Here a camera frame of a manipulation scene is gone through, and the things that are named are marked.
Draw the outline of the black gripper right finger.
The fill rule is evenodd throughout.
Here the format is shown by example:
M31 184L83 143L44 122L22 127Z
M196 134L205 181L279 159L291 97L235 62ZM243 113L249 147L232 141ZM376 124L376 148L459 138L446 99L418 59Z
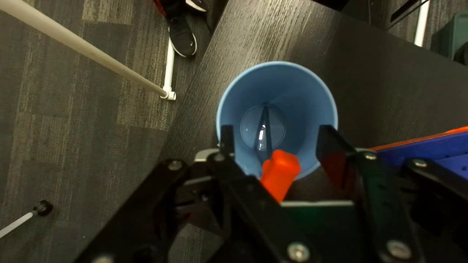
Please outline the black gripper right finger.
M316 156L336 188L349 189L354 185L357 150L333 125L319 127Z

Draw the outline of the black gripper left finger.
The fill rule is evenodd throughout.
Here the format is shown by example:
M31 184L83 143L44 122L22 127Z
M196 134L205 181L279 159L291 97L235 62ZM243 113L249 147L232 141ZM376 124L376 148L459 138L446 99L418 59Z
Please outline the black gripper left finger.
M222 125L221 127L221 150L228 156L232 162L234 173L241 175L243 170L235 162L235 143L234 143L234 127Z

